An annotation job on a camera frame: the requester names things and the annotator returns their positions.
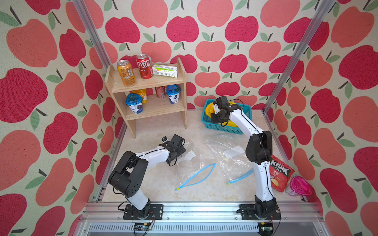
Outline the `banana bunch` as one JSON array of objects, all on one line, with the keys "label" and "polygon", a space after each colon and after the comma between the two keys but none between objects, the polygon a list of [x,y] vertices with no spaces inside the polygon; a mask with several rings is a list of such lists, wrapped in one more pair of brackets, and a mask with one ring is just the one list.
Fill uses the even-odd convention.
[{"label": "banana bunch", "polygon": [[232,122],[232,121],[228,121],[228,122],[226,123],[226,126],[235,127],[235,128],[238,127],[238,126],[237,126],[234,122]]}]

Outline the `bananas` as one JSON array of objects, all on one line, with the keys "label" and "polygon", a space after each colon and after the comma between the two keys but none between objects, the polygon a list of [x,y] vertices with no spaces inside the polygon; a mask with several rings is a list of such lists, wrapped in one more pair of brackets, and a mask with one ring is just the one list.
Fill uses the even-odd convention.
[{"label": "bananas", "polygon": [[212,102],[210,102],[210,103],[206,106],[206,109],[205,109],[205,114],[206,114],[209,118],[211,118],[212,114],[215,113],[215,110],[214,110],[213,105],[214,105],[214,102],[212,101]]}]

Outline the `teal plastic basket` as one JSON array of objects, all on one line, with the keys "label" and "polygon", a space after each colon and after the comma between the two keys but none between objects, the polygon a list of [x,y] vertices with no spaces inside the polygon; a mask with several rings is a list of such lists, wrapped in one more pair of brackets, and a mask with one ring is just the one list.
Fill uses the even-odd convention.
[{"label": "teal plastic basket", "polygon": [[245,134],[248,137],[261,132],[252,121],[251,107],[242,102],[234,103],[225,96],[206,100],[202,122],[209,129]]}]

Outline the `zip-top bag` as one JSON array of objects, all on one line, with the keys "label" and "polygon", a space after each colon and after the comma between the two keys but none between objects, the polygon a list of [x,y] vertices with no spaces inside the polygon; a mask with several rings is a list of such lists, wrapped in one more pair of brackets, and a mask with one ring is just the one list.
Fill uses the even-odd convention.
[{"label": "zip-top bag", "polygon": [[254,173],[253,165],[245,153],[245,136],[231,133],[206,135],[205,144],[217,160],[217,166],[221,168],[227,185]]},{"label": "zip-top bag", "polygon": [[217,166],[216,162],[202,157],[200,149],[196,148],[193,142],[186,142],[184,146],[186,152],[176,162],[179,184],[175,191],[203,183]]}]

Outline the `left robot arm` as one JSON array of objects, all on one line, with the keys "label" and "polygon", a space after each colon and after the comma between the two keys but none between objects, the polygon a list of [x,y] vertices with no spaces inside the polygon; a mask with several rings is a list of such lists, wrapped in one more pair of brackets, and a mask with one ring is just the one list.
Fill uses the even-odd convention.
[{"label": "left robot arm", "polygon": [[163,137],[162,143],[153,150],[141,153],[126,151],[123,154],[111,172],[108,183],[115,194],[122,194],[129,202],[122,209],[124,219],[161,219],[158,212],[163,209],[163,205],[152,205],[140,189],[141,184],[149,168],[163,162],[170,167],[176,165],[177,159],[186,152],[184,144],[185,139],[175,134],[170,140]]}]

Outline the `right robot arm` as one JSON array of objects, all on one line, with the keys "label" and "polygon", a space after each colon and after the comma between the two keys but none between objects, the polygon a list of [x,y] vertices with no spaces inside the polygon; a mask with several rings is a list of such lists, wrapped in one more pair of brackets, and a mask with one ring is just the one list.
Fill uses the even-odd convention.
[{"label": "right robot arm", "polygon": [[281,210],[273,195],[270,180],[270,163],[272,161],[272,134],[255,125],[238,104],[230,104],[226,96],[213,102],[214,113],[211,122],[223,124],[235,123],[248,139],[245,149],[246,157],[253,163],[256,180],[254,215],[261,220],[280,220]]}]

